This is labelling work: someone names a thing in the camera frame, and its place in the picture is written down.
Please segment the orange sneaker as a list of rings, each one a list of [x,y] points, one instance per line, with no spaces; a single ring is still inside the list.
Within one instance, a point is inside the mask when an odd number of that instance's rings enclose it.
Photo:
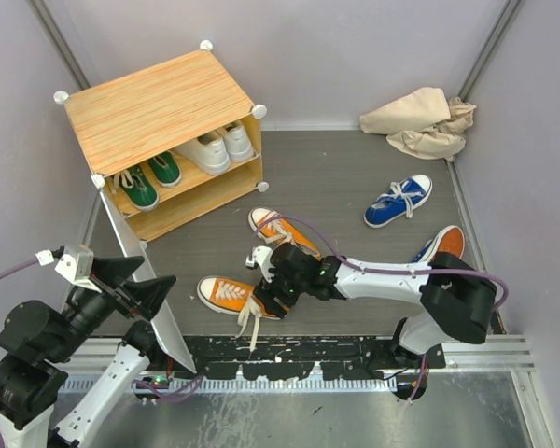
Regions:
[[[235,339],[244,335],[249,321],[253,320],[253,328],[249,340],[249,352],[253,353],[257,346],[260,321],[262,319],[279,320],[279,317],[265,311],[262,303],[255,297],[254,287],[227,277],[207,276],[197,285],[200,301],[210,310],[237,318],[239,332]]]
[[[320,251],[315,244],[286,219],[275,219],[278,215],[279,213],[272,209],[255,207],[249,212],[247,221],[254,233],[266,245],[277,247],[283,243],[290,243],[307,255],[321,259]]]

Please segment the white cabinet door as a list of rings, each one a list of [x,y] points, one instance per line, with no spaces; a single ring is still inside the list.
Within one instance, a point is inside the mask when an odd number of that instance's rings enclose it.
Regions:
[[[147,244],[137,237],[103,189],[99,190],[99,195],[123,255],[126,257],[143,256],[145,259],[144,263],[134,272],[134,281],[155,279],[156,274],[146,252]],[[192,354],[167,301],[162,303],[160,310],[150,319],[150,323],[161,350],[187,370],[196,373],[197,369]]]

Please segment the green sneaker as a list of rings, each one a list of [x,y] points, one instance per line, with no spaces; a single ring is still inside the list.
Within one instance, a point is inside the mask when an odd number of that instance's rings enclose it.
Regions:
[[[162,187],[173,188],[180,183],[182,178],[180,168],[169,151],[150,158],[147,164]]]
[[[159,204],[158,192],[149,183],[139,165],[115,173],[112,182],[112,192],[116,193],[122,189],[133,206],[140,211],[151,211]]]

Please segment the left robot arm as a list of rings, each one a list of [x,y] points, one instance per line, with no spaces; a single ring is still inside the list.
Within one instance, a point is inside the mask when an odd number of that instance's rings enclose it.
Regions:
[[[0,332],[0,446],[86,447],[139,373],[168,358],[149,321],[175,284],[172,275],[141,282],[131,275],[144,257],[96,259],[83,269],[62,312],[42,301],[14,307]],[[55,427],[49,424],[68,375],[60,365],[118,312],[133,324],[113,360],[83,400]]]

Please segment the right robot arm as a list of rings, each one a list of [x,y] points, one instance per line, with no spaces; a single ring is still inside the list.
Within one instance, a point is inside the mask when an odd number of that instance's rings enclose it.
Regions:
[[[320,301],[375,298],[421,306],[419,315],[400,320],[390,343],[392,359],[403,368],[420,367],[423,355],[448,340],[484,343],[496,302],[495,279],[446,252],[432,261],[371,263],[335,255],[316,259],[284,243],[253,248],[245,265],[260,270],[255,298],[279,318],[303,294]]]

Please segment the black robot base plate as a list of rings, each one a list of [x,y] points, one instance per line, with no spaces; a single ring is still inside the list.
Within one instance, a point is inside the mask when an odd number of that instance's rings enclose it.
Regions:
[[[185,338],[197,372],[212,380],[271,381],[309,377],[317,366],[325,381],[381,379],[404,365],[391,353],[391,342],[376,336],[263,336],[254,352],[249,339],[230,336]]]

